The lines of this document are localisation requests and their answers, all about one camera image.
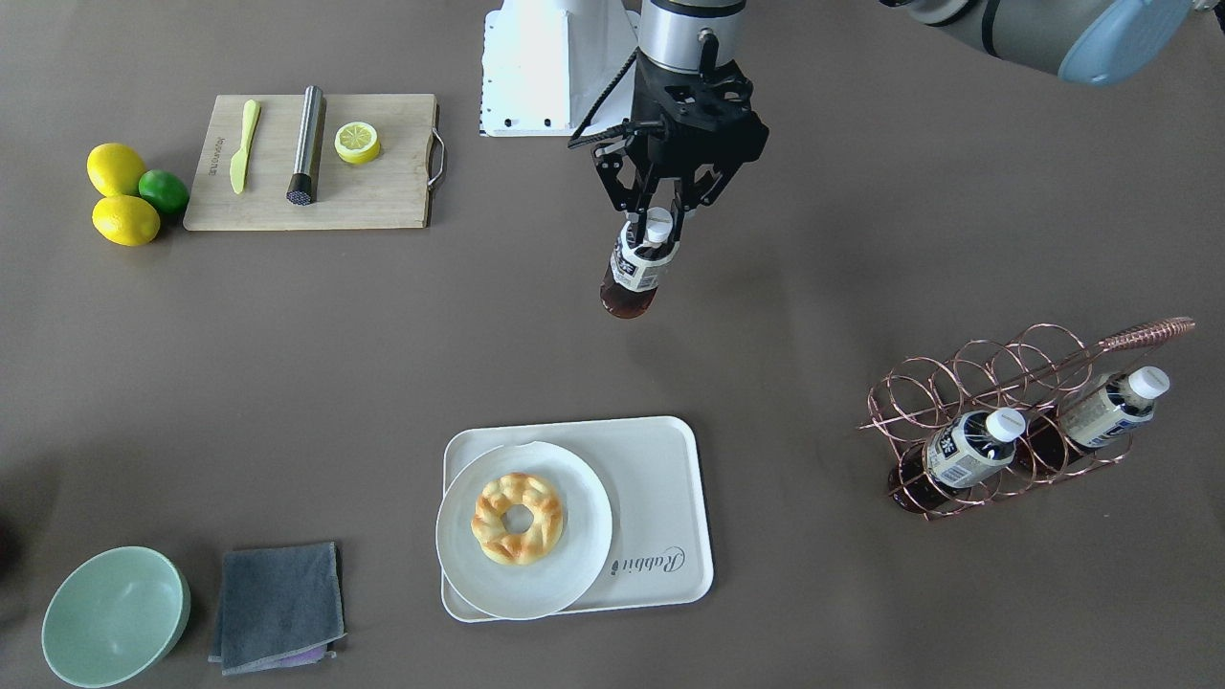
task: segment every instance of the cutting board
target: cutting board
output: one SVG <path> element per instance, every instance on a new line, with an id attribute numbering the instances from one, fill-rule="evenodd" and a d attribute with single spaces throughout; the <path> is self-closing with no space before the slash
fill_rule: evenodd
<path id="1" fill-rule="evenodd" d="M 239 147 L 243 104 L 260 102 L 251 139 L 246 186 L 230 188 L 230 157 Z M 429 222 L 430 151 L 437 118 L 432 94 L 325 93 L 323 142 L 316 201 L 285 200 L 301 125 L 303 94 L 218 96 L 191 184 L 183 226 L 192 230 L 385 229 L 425 227 Z M 336 153 L 336 130 L 369 123 L 382 152 L 352 166 Z"/>

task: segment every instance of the gray cloth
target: gray cloth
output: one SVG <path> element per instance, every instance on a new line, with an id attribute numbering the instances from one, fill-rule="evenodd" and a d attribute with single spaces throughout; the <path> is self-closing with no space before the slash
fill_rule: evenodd
<path id="1" fill-rule="evenodd" d="M 334 543 L 225 553 L 208 656 L 222 674 L 316 662 L 342 636 Z"/>

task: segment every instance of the blue gray towel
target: blue gray towel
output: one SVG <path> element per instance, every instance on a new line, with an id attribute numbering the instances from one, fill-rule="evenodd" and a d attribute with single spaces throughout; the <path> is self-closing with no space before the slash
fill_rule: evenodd
<path id="1" fill-rule="evenodd" d="M 222 674 L 317 662 L 342 636 L 336 543 L 225 553 L 208 656 Z"/>

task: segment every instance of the donut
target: donut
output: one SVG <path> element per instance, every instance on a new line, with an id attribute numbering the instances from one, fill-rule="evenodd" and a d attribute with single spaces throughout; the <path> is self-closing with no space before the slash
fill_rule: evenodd
<path id="1" fill-rule="evenodd" d="M 532 510 L 532 526 L 510 533 L 502 523 L 506 510 L 523 505 Z M 548 481 L 529 473 L 508 473 L 490 481 L 477 498 L 472 535 L 495 563 L 529 565 L 549 554 L 561 538 L 561 498 Z"/>

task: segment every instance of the yellow knife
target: yellow knife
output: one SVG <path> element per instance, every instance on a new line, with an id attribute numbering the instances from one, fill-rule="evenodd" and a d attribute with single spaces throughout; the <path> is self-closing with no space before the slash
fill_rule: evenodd
<path id="1" fill-rule="evenodd" d="M 239 143 L 238 153 L 230 158 L 230 186 L 234 194 L 241 194 L 246 185 L 246 159 L 251 154 L 251 136 L 255 134 L 255 123 L 260 119 L 260 102 L 247 101 L 243 104 L 243 140 Z"/>

